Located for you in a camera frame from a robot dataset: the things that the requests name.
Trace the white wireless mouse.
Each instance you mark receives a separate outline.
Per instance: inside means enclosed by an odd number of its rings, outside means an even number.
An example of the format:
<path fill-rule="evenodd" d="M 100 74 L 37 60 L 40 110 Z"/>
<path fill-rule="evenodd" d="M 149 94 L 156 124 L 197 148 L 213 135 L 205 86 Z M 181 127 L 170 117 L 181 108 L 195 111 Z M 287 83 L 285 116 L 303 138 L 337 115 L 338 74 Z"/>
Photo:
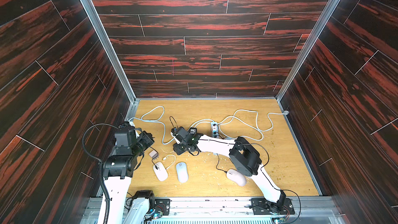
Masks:
<path fill-rule="evenodd" d="M 168 172 L 162 162 L 153 165 L 154 173 L 159 181 L 165 181 L 168 178 Z"/>

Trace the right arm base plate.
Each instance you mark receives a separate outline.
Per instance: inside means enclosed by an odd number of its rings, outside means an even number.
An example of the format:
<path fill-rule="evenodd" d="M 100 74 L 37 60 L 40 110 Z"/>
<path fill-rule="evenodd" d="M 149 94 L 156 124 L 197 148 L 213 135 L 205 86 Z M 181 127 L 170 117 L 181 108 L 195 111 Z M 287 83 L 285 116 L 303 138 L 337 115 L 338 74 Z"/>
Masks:
<path fill-rule="evenodd" d="M 294 215 L 295 210 L 291 199 L 285 198 L 283 203 L 273 203 L 264 198 L 250 199 L 250 209 L 254 215 Z"/>

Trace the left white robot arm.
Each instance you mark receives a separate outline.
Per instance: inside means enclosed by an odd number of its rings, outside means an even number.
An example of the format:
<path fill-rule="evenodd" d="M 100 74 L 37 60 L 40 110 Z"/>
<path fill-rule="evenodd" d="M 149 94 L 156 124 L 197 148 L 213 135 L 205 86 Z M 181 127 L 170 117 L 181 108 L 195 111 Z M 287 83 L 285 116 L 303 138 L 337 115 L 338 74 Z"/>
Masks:
<path fill-rule="evenodd" d="M 115 139 L 111 155 L 100 171 L 103 198 L 98 223 L 142 224 L 146 214 L 154 208 L 153 191 L 138 191 L 132 197 L 126 217 L 123 213 L 133 173 L 138 168 L 137 158 L 154 144 L 153 136 L 126 122 L 115 132 Z"/>

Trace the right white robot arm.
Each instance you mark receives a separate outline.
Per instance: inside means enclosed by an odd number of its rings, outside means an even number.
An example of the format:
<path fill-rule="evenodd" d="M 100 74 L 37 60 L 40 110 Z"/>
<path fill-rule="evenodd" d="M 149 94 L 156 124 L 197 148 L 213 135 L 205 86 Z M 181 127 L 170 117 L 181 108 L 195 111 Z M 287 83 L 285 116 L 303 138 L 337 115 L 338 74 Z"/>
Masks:
<path fill-rule="evenodd" d="M 260 153 L 242 136 L 235 140 L 217 139 L 199 133 L 197 128 L 187 131 L 183 127 L 173 128 L 171 135 L 176 140 L 173 150 L 178 155 L 188 151 L 212 152 L 226 156 L 231 159 L 240 174 L 252 178 L 267 201 L 279 205 L 285 203 L 286 194 L 267 174 Z"/>

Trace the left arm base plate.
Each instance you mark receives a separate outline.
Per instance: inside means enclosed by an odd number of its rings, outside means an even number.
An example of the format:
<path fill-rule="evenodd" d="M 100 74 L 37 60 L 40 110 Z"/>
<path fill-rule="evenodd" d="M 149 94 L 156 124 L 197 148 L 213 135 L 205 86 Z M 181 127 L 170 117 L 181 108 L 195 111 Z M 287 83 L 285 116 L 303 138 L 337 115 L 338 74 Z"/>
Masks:
<path fill-rule="evenodd" d="M 150 208 L 147 216 L 168 216 L 170 214 L 171 199 L 169 198 L 155 198 L 150 201 Z"/>

